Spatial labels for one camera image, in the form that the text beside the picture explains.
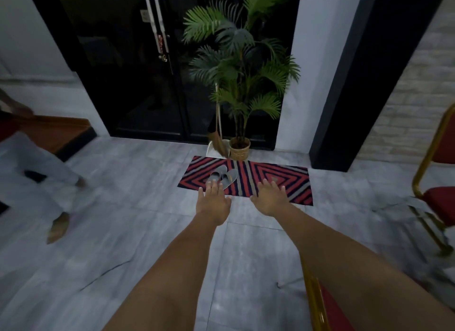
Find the woven basket planter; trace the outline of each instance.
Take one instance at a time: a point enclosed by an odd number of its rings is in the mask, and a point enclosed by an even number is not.
[[[244,147],[243,149],[234,149],[232,147],[233,144],[237,143],[237,138],[232,138],[229,141],[229,145],[231,146],[231,159],[236,160],[236,161],[246,161],[248,159],[248,153],[250,151],[250,145],[251,142],[248,138],[245,138],[245,143],[248,144],[247,147]]]

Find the brick wall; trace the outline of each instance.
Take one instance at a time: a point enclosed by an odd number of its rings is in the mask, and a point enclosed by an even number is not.
[[[455,0],[443,0],[357,158],[420,162],[455,102]]]

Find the person in white pants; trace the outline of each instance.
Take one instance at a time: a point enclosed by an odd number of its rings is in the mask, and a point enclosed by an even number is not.
[[[7,104],[12,114],[31,118],[33,111],[10,98],[0,89],[0,100]],[[45,214],[52,221],[47,243],[65,235],[70,216],[40,186],[27,178],[24,171],[31,170],[54,179],[84,187],[85,180],[52,153],[36,146],[21,132],[13,116],[0,110],[0,201],[11,208]]]

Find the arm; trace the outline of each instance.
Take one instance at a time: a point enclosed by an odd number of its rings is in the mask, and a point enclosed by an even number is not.
[[[357,331],[453,329],[453,312],[408,276],[294,207],[275,182],[258,188],[256,208],[276,218]]]
[[[213,234],[229,215],[231,199],[216,183],[199,189],[196,216],[137,283],[103,331],[188,330],[207,269]]]
[[[2,89],[0,89],[0,100],[2,100],[8,107],[11,108],[11,112],[14,115],[24,118],[31,118],[34,115],[33,111],[29,107],[23,105],[22,103],[19,103],[18,101],[15,101]]]

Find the striped rug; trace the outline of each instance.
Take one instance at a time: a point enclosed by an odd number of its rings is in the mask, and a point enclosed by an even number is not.
[[[308,169],[304,167],[194,156],[178,186],[193,190],[204,188],[210,173],[221,165],[226,165],[228,170],[236,168],[239,174],[237,180],[225,190],[226,194],[242,197],[256,195],[257,183],[267,179],[275,181],[278,186],[286,186],[291,202],[313,205]]]

